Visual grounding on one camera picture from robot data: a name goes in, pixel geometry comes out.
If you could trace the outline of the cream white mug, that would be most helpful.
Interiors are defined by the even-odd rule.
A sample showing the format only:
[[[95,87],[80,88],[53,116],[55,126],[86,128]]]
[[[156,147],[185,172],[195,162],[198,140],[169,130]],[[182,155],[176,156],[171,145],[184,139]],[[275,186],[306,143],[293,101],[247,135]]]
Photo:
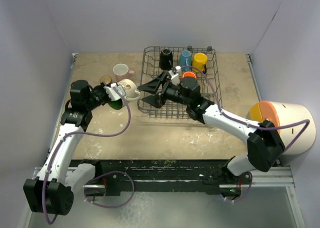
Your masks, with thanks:
[[[137,101],[141,98],[141,92],[138,90],[136,84],[132,80],[125,78],[119,81],[117,84],[123,88],[125,93],[123,98],[128,103]],[[120,110],[125,106],[121,98],[116,101],[110,101],[108,105],[114,110]]]

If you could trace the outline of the small red-orange cup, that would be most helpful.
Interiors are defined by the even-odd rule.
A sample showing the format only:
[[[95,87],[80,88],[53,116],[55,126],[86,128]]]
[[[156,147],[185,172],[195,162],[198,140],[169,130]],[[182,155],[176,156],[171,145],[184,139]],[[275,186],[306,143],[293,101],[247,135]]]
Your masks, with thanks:
[[[100,83],[104,83],[106,85],[111,84],[112,83],[112,78],[109,75],[103,75],[100,78]]]

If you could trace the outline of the orange mug black handle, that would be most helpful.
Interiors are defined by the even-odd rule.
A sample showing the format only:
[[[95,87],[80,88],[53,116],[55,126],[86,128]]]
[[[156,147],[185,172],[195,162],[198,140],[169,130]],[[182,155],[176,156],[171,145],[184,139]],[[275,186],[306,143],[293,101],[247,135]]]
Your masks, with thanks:
[[[196,75],[194,72],[192,72],[192,71],[186,71],[186,72],[184,72],[184,73],[182,74],[182,76],[181,76],[182,79],[183,79],[183,78],[187,78],[187,77],[189,77],[189,78],[194,78],[195,80],[197,80],[197,75]]]

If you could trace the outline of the pink faceted mug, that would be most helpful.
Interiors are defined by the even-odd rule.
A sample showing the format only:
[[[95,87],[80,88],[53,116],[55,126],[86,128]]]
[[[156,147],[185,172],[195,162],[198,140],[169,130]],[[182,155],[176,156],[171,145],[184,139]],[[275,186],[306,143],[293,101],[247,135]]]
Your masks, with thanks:
[[[112,71],[117,82],[123,79],[130,79],[135,74],[134,70],[131,70],[126,64],[123,63],[116,64]]]

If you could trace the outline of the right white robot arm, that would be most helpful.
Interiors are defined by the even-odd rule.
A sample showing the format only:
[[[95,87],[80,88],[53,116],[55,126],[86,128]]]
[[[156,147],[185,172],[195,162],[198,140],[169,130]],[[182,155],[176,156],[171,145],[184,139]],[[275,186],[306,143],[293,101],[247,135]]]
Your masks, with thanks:
[[[217,127],[241,140],[247,146],[247,153],[232,157],[222,171],[222,178],[228,184],[235,183],[240,175],[252,170],[267,172],[285,151],[285,145],[271,121],[257,122],[242,118],[224,109],[201,95],[197,80],[187,76],[178,84],[169,79],[164,71],[157,78],[138,86],[138,90],[149,95],[142,101],[161,108],[166,101],[186,106],[186,113],[204,125]]]

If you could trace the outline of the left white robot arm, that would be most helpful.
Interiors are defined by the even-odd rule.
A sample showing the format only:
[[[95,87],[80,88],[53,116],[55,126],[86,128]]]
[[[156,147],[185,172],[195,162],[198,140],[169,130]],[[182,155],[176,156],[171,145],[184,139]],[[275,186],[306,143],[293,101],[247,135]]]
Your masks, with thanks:
[[[104,82],[92,87],[83,79],[71,83],[56,142],[37,175],[23,185],[32,212],[65,216],[71,210],[74,192],[72,185],[66,184],[69,164],[92,120],[92,111],[112,100],[106,90],[109,87]]]

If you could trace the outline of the blue mug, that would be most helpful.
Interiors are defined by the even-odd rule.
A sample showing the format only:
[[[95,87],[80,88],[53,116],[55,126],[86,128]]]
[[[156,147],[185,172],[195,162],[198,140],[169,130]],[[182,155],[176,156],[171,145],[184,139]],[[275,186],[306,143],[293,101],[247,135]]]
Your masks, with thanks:
[[[191,70],[190,66],[192,64],[192,55],[189,50],[183,50],[180,53],[179,65],[182,71],[188,72]]]

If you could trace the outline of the yellow mug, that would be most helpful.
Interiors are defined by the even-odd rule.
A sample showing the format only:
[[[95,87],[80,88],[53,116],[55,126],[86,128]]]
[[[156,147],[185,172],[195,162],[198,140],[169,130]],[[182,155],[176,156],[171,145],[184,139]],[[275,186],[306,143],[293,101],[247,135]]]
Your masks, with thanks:
[[[206,54],[204,53],[196,53],[193,56],[193,60],[192,60],[192,71],[195,73],[199,73],[202,72],[204,74],[207,73],[207,62],[208,62],[208,57]]]

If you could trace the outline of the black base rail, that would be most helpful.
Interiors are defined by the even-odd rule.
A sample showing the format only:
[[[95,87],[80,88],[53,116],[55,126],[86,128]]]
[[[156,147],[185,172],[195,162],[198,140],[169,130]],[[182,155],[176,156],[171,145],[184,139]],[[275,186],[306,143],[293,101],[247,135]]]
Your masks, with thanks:
[[[122,192],[205,193],[239,197],[241,187],[252,182],[245,172],[233,176],[225,159],[73,159],[71,168],[80,164],[96,167],[95,181],[85,185],[89,196],[119,196]]]

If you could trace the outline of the aluminium frame rail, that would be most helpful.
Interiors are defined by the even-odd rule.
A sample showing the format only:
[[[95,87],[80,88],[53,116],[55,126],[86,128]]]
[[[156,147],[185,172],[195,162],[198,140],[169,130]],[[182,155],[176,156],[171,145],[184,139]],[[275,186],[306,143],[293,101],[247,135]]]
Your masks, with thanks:
[[[214,176],[200,174],[196,179],[138,179],[132,174],[116,173],[108,175],[106,184],[100,181],[89,181],[93,177],[93,166],[89,164],[71,167],[67,170],[65,186],[71,187],[72,192],[77,193],[80,185],[84,189],[110,191],[116,189],[121,192],[129,192],[134,187],[137,192],[205,192],[206,189],[218,193],[223,189],[234,192],[249,187],[293,187],[294,180],[289,168],[274,167],[268,172],[253,171],[236,181],[214,181]]]

